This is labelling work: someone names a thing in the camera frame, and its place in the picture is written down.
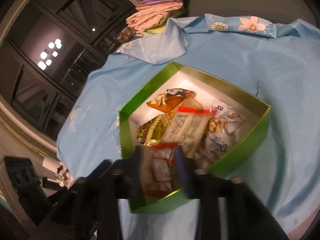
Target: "green box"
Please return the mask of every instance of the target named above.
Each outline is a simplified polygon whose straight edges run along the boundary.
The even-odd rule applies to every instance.
[[[133,146],[138,144],[136,128],[162,112],[148,107],[145,102],[153,100],[156,95],[169,88],[184,88],[196,92],[200,103],[210,102],[210,97],[238,107],[247,118],[247,129],[239,134],[238,143],[208,171],[216,177],[223,178],[239,167],[252,155],[267,136],[270,106],[252,94],[236,87],[222,79],[196,70],[194,68],[171,62],[155,77],[153,77],[121,110],[120,110],[120,140],[122,158],[128,158],[133,152]],[[143,196],[130,200],[132,213],[163,214],[182,206],[186,199],[181,189],[178,189],[162,199],[154,201]]]

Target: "squiggly black line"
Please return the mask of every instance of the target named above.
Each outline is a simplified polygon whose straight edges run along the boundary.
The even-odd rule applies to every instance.
[[[259,89],[259,81],[260,81],[260,80],[258,80],[258,82],[257,82],[257,93],[256,93],[256,97],[258,97],[258,94],[259,94],[259,90],[258,90],[258,89]]]

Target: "peach flower print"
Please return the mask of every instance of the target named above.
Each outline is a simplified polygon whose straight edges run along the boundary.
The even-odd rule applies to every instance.
[[[238,27],[239,31],[246,30],[249,33],[255,33],[256,31],[263,31],[266,28],[264,24],[258,23],[258,17],[256,16],[252,16],[250,20],[247,18],[239,18],[239,20],[243,23],[243,25]]]

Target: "wooden floor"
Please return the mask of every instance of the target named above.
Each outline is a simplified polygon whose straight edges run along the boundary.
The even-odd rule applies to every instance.
[[[0,160],[2,160],[5,155],[29,158],[40,178],[49,177],[55,179],[53,172],[42,167],[43,157],[17,139],[3,123],[0,122]],[[46,195],[54,193],[54,191],[47,189],[44,189],[44,192]]]

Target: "blue fabric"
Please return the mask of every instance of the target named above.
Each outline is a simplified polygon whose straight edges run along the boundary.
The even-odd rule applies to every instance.
[[[320,204],[320,30],[302,20],[274,25],[260,18],[206,15],[169,19],[164,33],[156,35],[123,45],[89,75],[60,131],[58,158],[74,176],[87,176],[104,159],[120,158],[119,109],[165,62],[175,60],[271,105],[266,140],[230,176],[244,178],[285,232],[295,229]],[[130,214],[126,201],[121,207],[125,239],[194,238],[197,201],[164,215]]]

